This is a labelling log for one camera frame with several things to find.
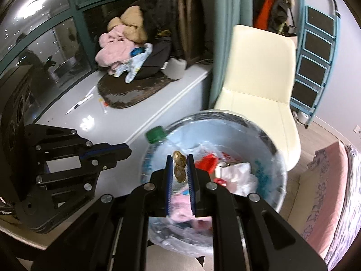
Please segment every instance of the teal curtain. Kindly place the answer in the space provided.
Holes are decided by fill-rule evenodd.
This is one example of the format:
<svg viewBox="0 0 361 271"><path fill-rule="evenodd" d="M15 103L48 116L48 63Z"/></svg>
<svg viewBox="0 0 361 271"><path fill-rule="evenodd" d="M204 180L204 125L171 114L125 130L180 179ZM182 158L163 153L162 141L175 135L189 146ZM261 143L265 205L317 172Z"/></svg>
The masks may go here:
<svg viewBox="0 0 361 271"><path fill-rule="evenodd" d="M213 79L209 107L213 108L221 92L226 73L232 30L237 24L252 26L252 0L214 0Z"/></svg>

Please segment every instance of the clothing tag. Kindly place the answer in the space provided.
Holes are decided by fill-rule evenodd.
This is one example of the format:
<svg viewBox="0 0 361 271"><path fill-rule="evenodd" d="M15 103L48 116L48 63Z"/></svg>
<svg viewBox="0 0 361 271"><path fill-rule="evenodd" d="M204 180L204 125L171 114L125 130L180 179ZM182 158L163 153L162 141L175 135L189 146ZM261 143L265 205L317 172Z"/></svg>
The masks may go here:
<svg viewBox="0 0 361 271"><path fill-rule="evenodd" d="M168 61L165 61L164 64L163 64L163 67L161 69L165 69L168 65Z"/></svg>

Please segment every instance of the green bottle cap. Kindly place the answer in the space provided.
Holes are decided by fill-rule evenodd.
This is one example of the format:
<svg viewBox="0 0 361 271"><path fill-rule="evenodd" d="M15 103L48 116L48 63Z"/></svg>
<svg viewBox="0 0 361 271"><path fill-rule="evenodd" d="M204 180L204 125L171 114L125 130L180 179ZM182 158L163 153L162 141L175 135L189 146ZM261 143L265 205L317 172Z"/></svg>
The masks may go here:
<svg viewBox="0 0 361 271"><path fill-rule="evenodd" d="M160 142L162 139L165 139L166 136L167 135L166 135L163 127L161 127L161 126L156 126L146 133L148 142L151 144Z"/></svg>

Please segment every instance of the trash bin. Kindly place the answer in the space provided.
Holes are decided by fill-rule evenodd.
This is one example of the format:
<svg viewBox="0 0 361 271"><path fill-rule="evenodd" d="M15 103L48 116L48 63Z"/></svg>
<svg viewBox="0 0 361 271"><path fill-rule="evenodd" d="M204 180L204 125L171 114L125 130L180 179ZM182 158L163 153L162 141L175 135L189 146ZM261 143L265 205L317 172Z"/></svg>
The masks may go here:
<svg viewBox="0 0 361 271"><path fill-rule="evenodd" d="M287 172L284 159L271 139L254 123L222 110L201 111L165 128L166 138L152 144L144 158L141 182L148 182L153 171L165 167L174 151L192 152L200 145L214 148L224 158L249 162L257 176L257 193L277 212L286 195ZM173 176L172 193L179 184ZM198 231L190 222L150 218L149 238L168 250L194 257L213 254L212 230Z"/></svg>

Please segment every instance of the window pane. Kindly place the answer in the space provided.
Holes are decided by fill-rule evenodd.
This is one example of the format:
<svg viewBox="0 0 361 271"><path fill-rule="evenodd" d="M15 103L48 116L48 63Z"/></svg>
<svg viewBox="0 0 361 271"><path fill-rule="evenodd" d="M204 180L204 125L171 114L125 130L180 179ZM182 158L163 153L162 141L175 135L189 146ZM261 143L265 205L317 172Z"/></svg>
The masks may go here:
<svg viewBox="0 0 361 271"><path fill-rule="evenodd" d="M14 0L0 24L0 60L15 46L20 35L26 36L68 8L68 0Z"/></svg>
<svg viewBox="0 0 361 271"><path fill-rule="evenodd" d="M118 0L84 11L85 22L89 35L93 42L97 42L101 34L107 32L108 22L117 16L121 16L124 11L136 0Z"/></svg>
<svg viewBox="0 0 361 271"><path fill-rule="evenodd" d="M32 42L0 76L21 66L27 71L30 95L25 124L32 123L66 88L91 70L79 43L73 19L68 19Z"/></svg>

